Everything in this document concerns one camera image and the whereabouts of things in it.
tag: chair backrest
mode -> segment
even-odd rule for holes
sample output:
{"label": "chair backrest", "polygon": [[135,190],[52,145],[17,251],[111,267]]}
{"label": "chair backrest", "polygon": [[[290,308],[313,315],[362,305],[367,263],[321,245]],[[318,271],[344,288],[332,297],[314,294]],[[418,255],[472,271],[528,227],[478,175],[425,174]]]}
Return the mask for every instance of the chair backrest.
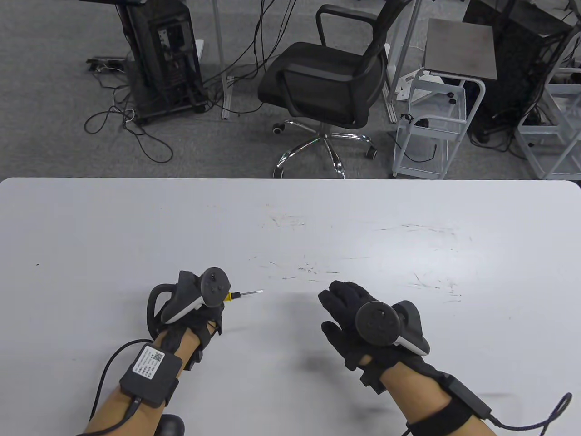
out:
{"label": "chair backrest", "polygon": [[386,0],[381,8],[377,21],[373,26],[373,40],[363,53],[361,63],[355,70],[354,75],[365,74],[377,61],[378,55],[384,50],[385,41],[388,37],[388,30],[395,22],[401,11],[412,0]]}

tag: computer tower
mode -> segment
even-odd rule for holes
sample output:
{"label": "computer tower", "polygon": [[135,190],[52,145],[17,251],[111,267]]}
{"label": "computer tower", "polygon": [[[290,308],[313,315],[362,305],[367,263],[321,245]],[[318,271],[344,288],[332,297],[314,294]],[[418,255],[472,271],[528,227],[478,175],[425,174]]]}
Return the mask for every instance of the computer tower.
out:
{"label": "computer tower", "polygon": [[204,104],[205,93],[188,7],[180,0],[148,0],[127,8],[142,75],[169,102]]}
{"label": "computer tower", "polygon": [[492,26],[498,73],[472,130],[516,127],[576,31],[523,0],[471,0],[464,22]]}

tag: gloved hand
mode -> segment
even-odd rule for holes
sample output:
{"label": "gloved hand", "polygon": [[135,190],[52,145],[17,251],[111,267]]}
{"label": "gloved hand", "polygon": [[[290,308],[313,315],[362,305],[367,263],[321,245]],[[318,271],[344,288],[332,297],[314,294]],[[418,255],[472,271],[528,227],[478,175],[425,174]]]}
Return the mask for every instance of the gloved hand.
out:
{"label": "gloved hand", "polygon": [[372,378],[379,376],[387,369],[393,367],[397,362],[402,362],[414,371],[427,377],[438,380],[443,373],[428,365],[424,360],[413,354],[411,351],[401,346],[379,347],[365,342],[355,327],[355,315],[363,304],[369,301],[376,301],[369,292],[361,286],[352,282],[334,281],[329,285],[329,290],[319,294],[319,301],[323,307],[331,314],[332,321],[325,321],[321,325],[327,340],[345,359],[345,366],[354,371],[355,368],[374,370],[367,377],[362,377],[361,381],[365,385],[372,385],[377,393],[381,393],[385,388],[375,383]]}
{"label": "gloved hand", "polygon": [[151,337],[155,339],[162,331],[167,330],[168,328],[176,327],[187,327],[190,328],[194,333],[198,334],[200,329],[207,328],[208,324],[216,329],[218,335],[222,334],[222,311],[224,310],[224,303],[215,308],[209,308],[204,305],[198,310],[190,311],[187,315],[171,324],[164,324],[161,320],[163,309],[166,308],[166,306],[169,304],[169,301],[163,305],[163,307],[156,315],[153,315],[157,297],[164,292],[175,291],[176,286],[177,285],[175,284],[162,284],[155,286],[151,291],[147,309],[148,330]]}

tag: screwdriver shaft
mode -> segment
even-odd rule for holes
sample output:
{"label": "screwdriver shaft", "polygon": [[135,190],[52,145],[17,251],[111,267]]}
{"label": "screwdriver shaft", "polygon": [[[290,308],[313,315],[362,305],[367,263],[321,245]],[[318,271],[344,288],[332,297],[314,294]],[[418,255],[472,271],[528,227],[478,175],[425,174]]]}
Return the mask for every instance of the screwdriver shaft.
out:
{"label": "screwdriver shaft", "polygon": [[251,295],[251,294],[262,294],[263,290],[259,290],[259,291],[251,291],[251,292],[241,292],[240,296],[242,295]]}

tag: forearm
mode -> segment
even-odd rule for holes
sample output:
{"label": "forearm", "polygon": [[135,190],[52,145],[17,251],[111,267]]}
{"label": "forearm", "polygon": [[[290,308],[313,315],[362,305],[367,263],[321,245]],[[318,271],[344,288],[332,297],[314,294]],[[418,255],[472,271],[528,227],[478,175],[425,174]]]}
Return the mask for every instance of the forearm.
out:
{"label": "forearm", "polygon": [[[214,329],[212,326],[208,326],[210,333],[213,333]],[[166,335],[166,332],[161,333],[155,340],[154,344],[159,346],[162,343],[162,339]],[[175,352],[175,355],[182,360],[182,367],[178,373],[178,377],[181,375],[184,366],[188,363],[189,358],[192,356],[193,352],[200,345],[200,340],[198,337],[190,330],[187,329],[186,333],[182,337],[181,345]],[[119,387],[117,387],[113,393],[107,398],[105,403],[97,410],[95,416],[89,422],[86,433],[93,431],[103,430],[117,424],[123,419],[125,411],[131,403],[131,398],[122,394]],[[152,436],[155,433],[157,424],[162,416],[164,406],[157,409],[149,407],[145,404],[141,404],[133,417],[129,419],[128,422],[123,424],[120,428],[111,433],[110,436]]]}
{"label": "forearm", "polygon": [[[451,401],[450,395],[435,380],[418,374],[402,363],[385,371],[381,381],[410,424],[441,411]],[[451,435],[494,436],[495,433],[484,422],[472,416]]]}

